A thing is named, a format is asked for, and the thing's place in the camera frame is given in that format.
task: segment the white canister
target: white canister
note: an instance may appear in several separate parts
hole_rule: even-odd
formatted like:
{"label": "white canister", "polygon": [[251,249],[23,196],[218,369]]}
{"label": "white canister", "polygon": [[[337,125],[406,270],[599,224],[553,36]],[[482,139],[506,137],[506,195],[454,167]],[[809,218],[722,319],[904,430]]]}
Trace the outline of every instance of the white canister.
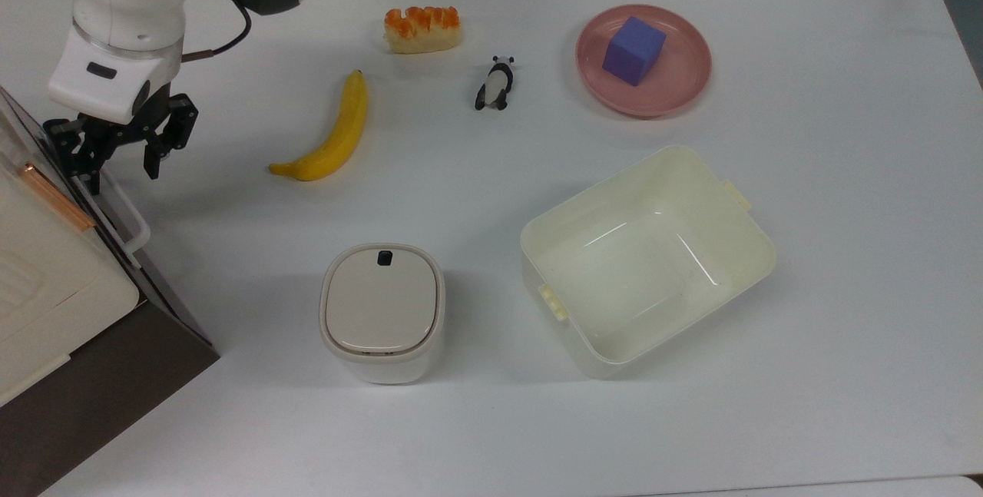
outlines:
{"label": "white canister", "polygon": [[324,277],[320,336],[366,382],[421,378],[442,350],[443,322],[443,274],[421,249],[359,245],[339,255]]}

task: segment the black cable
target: black cable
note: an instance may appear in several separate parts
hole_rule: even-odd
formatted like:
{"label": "black cable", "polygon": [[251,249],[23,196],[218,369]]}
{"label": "black cable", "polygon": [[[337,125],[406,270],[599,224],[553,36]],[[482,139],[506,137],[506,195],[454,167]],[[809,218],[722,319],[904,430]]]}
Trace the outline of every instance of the black cable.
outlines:
{"label": "black cable", "polygon": [[243,28],[243,31],[239,32],[239,35],[236,36],[235,38],[232,38],[231,41],[227,43],[227,45],[222,45],[219,46],[219,48],[215,48],[215,49],[204,49],[201,51],[193,51],[191,53],[185,53],[184,55],[181,56],[182,63],[188,63],[190,61],[197,61],[199,59],[208,59],[210,57],[217,56],[219,53],[224,53],[234,48],[234,46],[237,43],[242,42],[244,39],[246,39],[246,36],[249,35],[250,29],[253,28],[253,20],[249,16],[249,11],[247,11],[246,8],[243,7],[242,2],[240,2],[239,0],[231,0],[231,1],[232,3],[236,4],[236,7],[239,9],[239,13],[243,14],[243,20],[246,21],[246,27]]}

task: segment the pink plate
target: pink plate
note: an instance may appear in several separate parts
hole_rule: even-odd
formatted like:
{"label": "pink plate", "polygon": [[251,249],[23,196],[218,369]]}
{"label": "pink plate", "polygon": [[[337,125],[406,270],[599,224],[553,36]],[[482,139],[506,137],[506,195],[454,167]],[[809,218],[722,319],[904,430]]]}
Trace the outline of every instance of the pink plate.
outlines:
{"label": "pink plate", "polygon": [[[631,16],[666,32],[659,59],[637,87],[601,67],[607,43]],[[580,33],[577,70],[602,104],[636,117],[656,117],[679,111],[706,87],[710,80],[710,48],[695,27],[672,11],[650,5],[622,5],[592,18]]]}

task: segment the black button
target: black button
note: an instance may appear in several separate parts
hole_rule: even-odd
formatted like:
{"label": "black button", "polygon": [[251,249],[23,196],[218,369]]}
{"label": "black button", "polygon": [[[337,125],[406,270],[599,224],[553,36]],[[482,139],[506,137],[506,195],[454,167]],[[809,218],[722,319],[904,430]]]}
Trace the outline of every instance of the black button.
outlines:
{"label": "black button", "polygon": [[99,65],[98,63],[89,62],[88,66],[85,67],[85,70],[104,79],[113,80],[116,78],[116,69],[110,69],[109,67]]}

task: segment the canister lid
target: canister lid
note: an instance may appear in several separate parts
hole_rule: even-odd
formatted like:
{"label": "canister lid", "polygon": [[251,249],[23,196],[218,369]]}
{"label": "canister lid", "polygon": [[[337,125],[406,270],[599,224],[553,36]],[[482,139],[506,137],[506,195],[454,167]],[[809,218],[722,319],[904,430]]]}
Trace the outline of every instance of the canister lid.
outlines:
{"label": "canister lid", "polygon": [[330,274],[324,323],[342,350],[404,353],[431,335],[438,304],[436,274],[427,260],[407,249],[362,249]]}

